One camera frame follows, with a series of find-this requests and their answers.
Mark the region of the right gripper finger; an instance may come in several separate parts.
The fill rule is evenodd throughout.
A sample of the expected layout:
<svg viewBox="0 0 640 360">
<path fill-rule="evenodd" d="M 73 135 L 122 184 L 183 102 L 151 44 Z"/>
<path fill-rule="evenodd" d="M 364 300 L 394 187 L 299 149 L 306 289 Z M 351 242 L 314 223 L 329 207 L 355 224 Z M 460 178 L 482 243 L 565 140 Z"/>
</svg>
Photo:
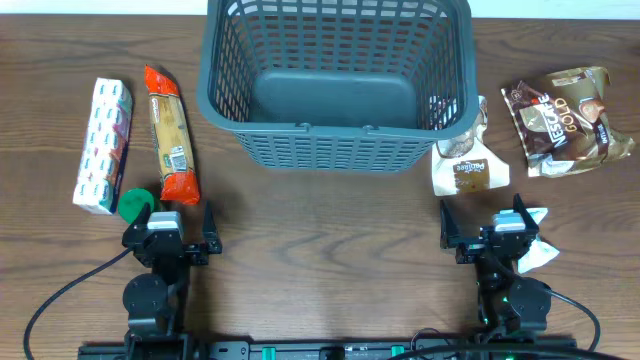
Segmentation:
<svg viewBox="0 0 640 360">
<path fill-rule="evenodd" d="M 519 193 L 516 193 L 513 197 L 513 210 L 522 217 L 523 223 L 525 224 L 525 231 L 527 233 L 539 232 L 539 226 L 527 211 Z"/>
<path fill-rule="evenodd" d="M 444 200 L 440 201 L 440 247 L 442 249 L 456 248 L 461 242 L 459 228 L 454 221 L 449 208 Z"/>
</svg>

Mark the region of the spaghetti pack orange ends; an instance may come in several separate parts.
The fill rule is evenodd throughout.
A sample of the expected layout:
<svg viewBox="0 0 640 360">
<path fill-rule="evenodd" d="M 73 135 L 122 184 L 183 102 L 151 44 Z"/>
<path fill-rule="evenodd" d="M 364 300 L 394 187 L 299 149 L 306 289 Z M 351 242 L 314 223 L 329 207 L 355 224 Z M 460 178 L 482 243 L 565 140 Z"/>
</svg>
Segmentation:
<svg viewBox="0 0 640 360">
<path fill-rule="evenodd" d="M 152 140 L 161 174 L 163 201 L 196 205 L 200 191 L 189 129 L 178 85 L 146 65 Z"/>
</svg>

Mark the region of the Kleenex tissue multipack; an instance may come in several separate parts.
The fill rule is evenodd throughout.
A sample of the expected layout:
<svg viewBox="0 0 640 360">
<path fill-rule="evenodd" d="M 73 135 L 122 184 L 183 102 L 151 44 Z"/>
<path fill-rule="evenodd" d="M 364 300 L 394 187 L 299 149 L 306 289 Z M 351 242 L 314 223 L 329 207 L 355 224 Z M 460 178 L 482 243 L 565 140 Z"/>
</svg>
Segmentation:
<svg viewBox="0 0 640 360">
<path fill-rule="evenodd" d="M 121 80 L 98 78 L 92 94 L 73 203 L 99 215 L 116 211 L 126 164 L 133 99 Z"/>
</svg>

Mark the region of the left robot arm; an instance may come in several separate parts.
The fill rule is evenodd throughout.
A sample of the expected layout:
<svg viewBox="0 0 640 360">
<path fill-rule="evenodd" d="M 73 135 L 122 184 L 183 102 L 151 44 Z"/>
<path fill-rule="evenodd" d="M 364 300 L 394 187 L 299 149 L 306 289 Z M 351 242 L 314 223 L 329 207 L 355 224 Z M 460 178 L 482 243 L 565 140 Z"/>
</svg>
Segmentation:
<svg viewBox="0 0 640 360">
<path fill-rule="evenodd" d="M 150 271 L 123 292 L 128 312 L 128 359 L 206 359 L 208 350 L 184 331 L 190 271 L 222 252 L 210 205 L 205 206 L 203 241 L 185 244 L 181 215 L 144 205 L 122 236 L 122 245 Z"/>
</svg>

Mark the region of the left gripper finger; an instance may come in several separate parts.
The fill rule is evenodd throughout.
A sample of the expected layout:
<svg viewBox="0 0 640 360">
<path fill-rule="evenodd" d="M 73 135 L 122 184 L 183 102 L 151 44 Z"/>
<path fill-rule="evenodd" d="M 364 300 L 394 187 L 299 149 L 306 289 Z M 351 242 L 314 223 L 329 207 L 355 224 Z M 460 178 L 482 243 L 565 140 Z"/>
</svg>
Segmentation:
<svg viewBox="0 0 640 360">
<path fill-rule="evenodd" d="M 223 246 L 214 221 L 213 209 L 209 201 L 206 202 L 205 206 L 202 235 L 209 254 L 222 253 Z"/>
<path fill-rule="evenodd" d="M 141 227 L 145 227 L 150 215 L 151 215 L 151 207 L 148 203 L 144 203 L 139 214 L 130 224 L 130 227 L 134 230 L 138 230 Z"/>
</svg>

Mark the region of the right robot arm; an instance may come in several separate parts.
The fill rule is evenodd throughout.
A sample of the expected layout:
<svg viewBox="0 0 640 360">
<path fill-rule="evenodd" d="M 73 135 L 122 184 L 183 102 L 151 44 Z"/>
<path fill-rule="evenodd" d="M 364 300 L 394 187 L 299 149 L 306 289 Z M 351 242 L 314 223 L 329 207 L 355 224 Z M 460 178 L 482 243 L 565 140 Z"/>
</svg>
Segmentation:
<svg viewBox="0 0 640 360">
<path fill-rule="evenodd" d="M 533 341 L 547 328 L 551 307 L 547 286 L 515 273 L 513 262 L 521 259 L 539 234 L 539 226 L 521 197 L 513 198 L 512 209 L 493 216 L 493 223 L 481 227 L 476 236 L 461 233 L 448 206 L 440 202 L 440 247 L 453 249 L 458 264 L 475 267 L 478 289 L 478 317 L 484 329 L 474 340 L 514 338 Z"/>
</svg>

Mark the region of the dried mushroom pouch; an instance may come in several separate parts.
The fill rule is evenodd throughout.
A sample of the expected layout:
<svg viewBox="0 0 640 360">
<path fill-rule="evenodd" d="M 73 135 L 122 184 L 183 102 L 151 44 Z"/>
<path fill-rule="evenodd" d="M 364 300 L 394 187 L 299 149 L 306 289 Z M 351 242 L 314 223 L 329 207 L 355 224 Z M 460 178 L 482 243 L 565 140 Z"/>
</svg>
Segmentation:
<svg viewBox="0 0 640 360">
<path fill-rule="evenodd" d="M 449 140 L 437 141 L 431 151 L 431 178 L 438 197 L 506 187 L 510 167 L 483 141 L 488 128 L 487 100 L 479 95 L 479 110 L 469 130 Z"/>
</svg>

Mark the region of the white teal small packet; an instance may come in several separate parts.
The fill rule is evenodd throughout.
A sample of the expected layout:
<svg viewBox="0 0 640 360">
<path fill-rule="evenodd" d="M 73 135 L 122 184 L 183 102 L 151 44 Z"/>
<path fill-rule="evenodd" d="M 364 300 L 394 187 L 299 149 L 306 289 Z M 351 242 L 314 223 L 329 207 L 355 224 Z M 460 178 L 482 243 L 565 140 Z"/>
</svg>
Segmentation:
<svg viewBox="0 0 640 360">
<path fill-rule="evenodd" d="M 537 225 L 548 214 L 547 208 L 528 208 L 527 211 L 533 217 Z M 517 261 L 517 270 L 524 274 L 534 268 L 544 266 L 560 253 L 555 247 L 541 240 L 539 235 L 532 241 L 528 251 Z"/>
</svg>

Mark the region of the Nescafe Gold coffee bag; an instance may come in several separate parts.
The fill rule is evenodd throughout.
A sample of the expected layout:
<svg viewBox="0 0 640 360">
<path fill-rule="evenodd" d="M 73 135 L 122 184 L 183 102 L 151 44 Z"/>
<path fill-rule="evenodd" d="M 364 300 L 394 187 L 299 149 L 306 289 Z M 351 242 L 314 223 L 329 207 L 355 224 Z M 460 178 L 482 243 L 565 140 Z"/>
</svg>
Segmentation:
<svg viewBox="0 0 640 360">
<path fill-rule="evenodd" d="M 501 89 L 530 177 L 558 178 L 624 159 L 632 137 L 610 126 L 603 100 L 609 72 L 578 67 L 519 80 Z"/>
</svg>

